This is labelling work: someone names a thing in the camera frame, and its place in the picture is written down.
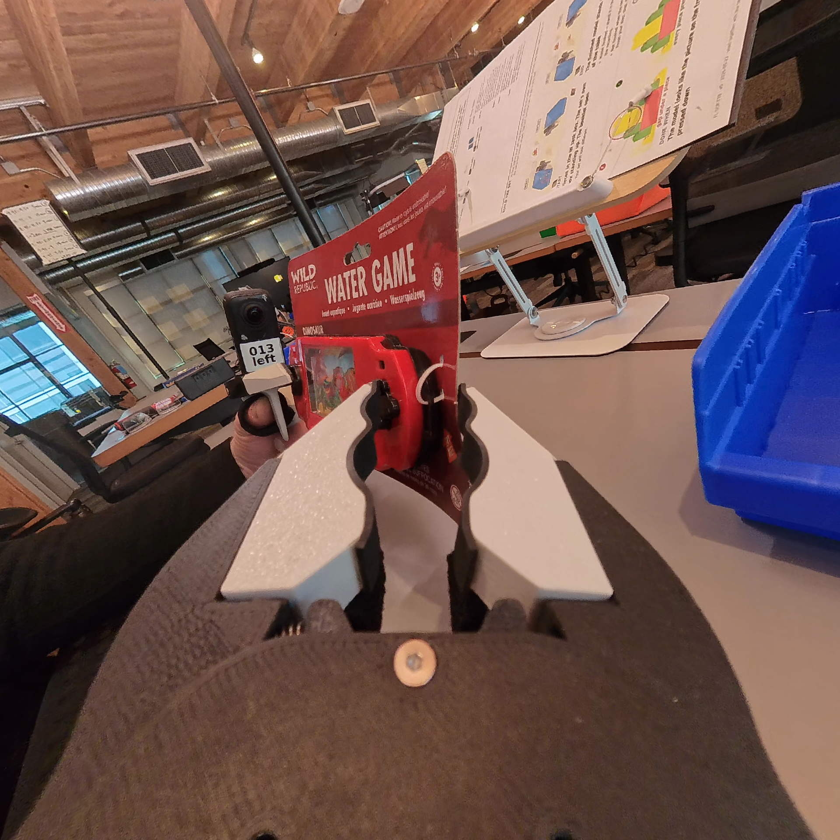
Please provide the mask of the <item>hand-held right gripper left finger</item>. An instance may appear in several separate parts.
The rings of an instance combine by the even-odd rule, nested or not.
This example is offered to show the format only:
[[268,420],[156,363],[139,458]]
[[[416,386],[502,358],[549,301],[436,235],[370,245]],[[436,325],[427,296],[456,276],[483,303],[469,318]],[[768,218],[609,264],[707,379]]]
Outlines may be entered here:
[[231,602],[372,593],[382,550],[367,477],[382,428],[382,383],[362,385],[279,459],[221,585]]

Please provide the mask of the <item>red handheld toy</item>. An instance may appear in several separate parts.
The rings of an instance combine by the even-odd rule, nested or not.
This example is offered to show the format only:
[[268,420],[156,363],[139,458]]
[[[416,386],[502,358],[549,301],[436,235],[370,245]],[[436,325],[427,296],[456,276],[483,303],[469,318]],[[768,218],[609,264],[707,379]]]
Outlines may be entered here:
[[444,153],[384,209],[294,258],[289,364],[310,429],[362,385],[385,383],[398,414],[375,434],[376,467],[457,522],[469,481],[458,462],[456,198]]

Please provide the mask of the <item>large blue plastic bin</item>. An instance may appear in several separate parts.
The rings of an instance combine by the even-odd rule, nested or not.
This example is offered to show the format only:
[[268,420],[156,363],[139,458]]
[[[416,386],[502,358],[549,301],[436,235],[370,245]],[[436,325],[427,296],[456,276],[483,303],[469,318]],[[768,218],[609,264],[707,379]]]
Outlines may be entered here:
[[710,504],[839,538],[839,184],[806,192],[696,351]]

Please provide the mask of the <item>silver spiral ventilation duct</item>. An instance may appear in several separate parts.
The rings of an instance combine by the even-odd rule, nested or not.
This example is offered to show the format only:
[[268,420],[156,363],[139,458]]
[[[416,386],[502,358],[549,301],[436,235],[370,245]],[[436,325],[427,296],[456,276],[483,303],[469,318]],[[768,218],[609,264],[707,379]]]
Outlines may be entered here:
[[[345,133],[334,113],[311,122],[299,122],[272,133],[278,150],[287,162],[346,145],[357,145],[383,135],[404,130],[434,119],[455,95],[450,88],[376,105],[377,126]],[[71,221],[94,217],[114,209],[132,207],[159,198],[184,193],[198,187],[267,168],[269,163],[258,141],[248,135],[222,145],[202,148],[209,170],[179,177],[173,182],[150,185],[135,164],[121,164],[102,171],[80,175],[79,182],[58,179],[47,182],[46,190]]]

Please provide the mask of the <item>black office chair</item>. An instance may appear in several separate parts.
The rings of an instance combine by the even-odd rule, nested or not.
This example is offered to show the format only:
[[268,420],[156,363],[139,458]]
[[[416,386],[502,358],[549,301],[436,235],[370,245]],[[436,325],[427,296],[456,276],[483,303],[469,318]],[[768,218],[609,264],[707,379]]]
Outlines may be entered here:
[[100,467],[92,442],[62,412],[24,423],[5,414],[1,418],[2,468],[54,505],[73,498],[94,508],[122,501],[209,452],[198,435],[188,434],[144,445],[139,453]]

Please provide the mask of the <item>printed instruction sheet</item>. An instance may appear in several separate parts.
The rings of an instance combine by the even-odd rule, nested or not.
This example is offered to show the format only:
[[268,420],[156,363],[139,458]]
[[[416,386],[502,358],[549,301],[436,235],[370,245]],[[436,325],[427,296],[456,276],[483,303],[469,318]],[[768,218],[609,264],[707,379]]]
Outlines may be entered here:
[[553,2],[444,110],[462,235],[727,128],[755,2]]

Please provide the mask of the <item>black case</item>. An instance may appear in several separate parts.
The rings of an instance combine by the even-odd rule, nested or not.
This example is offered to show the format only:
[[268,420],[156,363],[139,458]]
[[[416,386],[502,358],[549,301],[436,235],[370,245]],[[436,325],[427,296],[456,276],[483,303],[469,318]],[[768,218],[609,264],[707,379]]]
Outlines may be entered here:
[[185,372],[175,379],[174,386],[186,400],[194,402],[234,377],[235,371],[231,365],[225,358],[218,358],[194,370]]

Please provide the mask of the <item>small white duct vent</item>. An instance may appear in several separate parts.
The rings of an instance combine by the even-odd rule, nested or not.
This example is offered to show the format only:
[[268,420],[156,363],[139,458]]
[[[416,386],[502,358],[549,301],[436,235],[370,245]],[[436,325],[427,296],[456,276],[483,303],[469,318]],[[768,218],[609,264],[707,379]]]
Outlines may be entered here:
[[339,104],[333,107],[333,111],[344,134],[355,134],[381,125],[370,99]]

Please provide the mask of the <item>large white duct vent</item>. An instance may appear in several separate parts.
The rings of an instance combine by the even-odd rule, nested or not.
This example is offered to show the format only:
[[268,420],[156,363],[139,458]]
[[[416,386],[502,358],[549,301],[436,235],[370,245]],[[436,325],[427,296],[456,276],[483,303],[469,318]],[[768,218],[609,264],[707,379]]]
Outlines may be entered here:
[[200,147],[192,138],[145,146],[130,150],[128,155],[151,186],[211,171]]

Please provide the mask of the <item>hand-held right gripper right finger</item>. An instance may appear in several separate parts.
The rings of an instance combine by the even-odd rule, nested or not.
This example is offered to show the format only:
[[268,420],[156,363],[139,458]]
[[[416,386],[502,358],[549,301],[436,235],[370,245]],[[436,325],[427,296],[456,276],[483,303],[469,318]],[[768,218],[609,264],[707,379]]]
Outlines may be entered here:
[[613,587],[548,449],[475,387],[458,388],[461,464],[469,480],[450,597],[606,601]]

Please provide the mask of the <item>light wooden desk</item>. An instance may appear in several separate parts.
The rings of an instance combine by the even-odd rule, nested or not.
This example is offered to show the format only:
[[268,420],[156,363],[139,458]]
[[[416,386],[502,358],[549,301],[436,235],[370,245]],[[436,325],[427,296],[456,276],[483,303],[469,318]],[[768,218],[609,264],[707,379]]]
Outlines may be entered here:
[[106,435],[102,444],[94,450],[91,455],[92,460],[102,468],[111,466],[157,438],[167,435],[173,429],[205,414],[227,398],[227,385],[221,384],[194,401],[184,402],[169,412],[151,419],[131,434],[113,429]]

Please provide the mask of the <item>grid pane window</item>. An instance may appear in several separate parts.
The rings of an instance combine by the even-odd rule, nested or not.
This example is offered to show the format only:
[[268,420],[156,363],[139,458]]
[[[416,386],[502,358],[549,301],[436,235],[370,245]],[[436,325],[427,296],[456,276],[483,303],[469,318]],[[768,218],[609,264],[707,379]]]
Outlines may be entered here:
[[100,386],[88,368],[31,312],[2,319],[1,412],[24,423]]

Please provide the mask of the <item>red arrow sign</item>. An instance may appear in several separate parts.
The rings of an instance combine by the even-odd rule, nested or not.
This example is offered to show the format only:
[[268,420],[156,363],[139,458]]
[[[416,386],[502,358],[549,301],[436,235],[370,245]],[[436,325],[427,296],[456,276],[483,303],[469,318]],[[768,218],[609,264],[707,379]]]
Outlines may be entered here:
[[37,292],[28,294],[25,297],[33,312],[38,312],[43,320],[50,325],[51,329],[58,333],[67,333],[68,325],[46,299]]

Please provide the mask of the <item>person's left hand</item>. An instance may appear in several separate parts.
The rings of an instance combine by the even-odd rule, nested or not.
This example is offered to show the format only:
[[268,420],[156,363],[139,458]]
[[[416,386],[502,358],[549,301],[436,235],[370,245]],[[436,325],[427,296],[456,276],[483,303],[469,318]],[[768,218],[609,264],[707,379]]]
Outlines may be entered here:
[[[248,406],[247,422],[253,428],[263,428],[275,422],[270,400],[266,395],[257,398]],[[278,458],[290,446],[300,440],[308,431],[302,420],[297,420],[288,428],[288,438],[280,433],[268,436],[251,434],[241,422],[239,416],[234,420],[233,435],[230,439],[230,451],[234,461],[245,478],[249,478],[271,459]]]

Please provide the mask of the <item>white document stand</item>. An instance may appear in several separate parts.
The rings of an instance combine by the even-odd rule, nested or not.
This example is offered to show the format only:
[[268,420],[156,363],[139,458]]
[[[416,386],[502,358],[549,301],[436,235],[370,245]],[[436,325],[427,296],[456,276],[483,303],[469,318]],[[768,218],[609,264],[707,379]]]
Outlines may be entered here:
[[[757,24],[760,2],[753,7],[754,25],[751,48],[742,60],[742,81],[734,107],[749,65],[754,31]],[[672,165],[670,157],[678,151],[659,160],[651,161],[623,175],[606,181],[601,188],[594,187],[594,180],[587,178],[582,190],[562,197],[559,206],[549,212],[546,218],[535,224],[525,225],[521,217],[509,218],[506,224],[496,223],[477,231],[462,235],[458,228],[458,247],[463,257],[480,256],[488,258],[502,279],[507,282],[513,296],[518,300],[524,317],[482,351],[484,358],[539,358],[552,356],[609,354],[627,346],[629,342],[663,310],[668,299],[664,294],[651,298],[631,299],[617,270],[615,260],[606,243],[602,227],[596,218],[601,206],[625,202],[619,195],[620,179],[640,175],[640,185],[628,189],[629,196],[645,193],[659,183],[668,172],[665,164]],[[502,254],[503,248],[516,242],[524,235],[537,234],[551,226],[577,220],[595,246],[602,267],[609,280],[612,297],[610,300],[583,303],[539,311],[525,296],[516,278],[512,275]]]

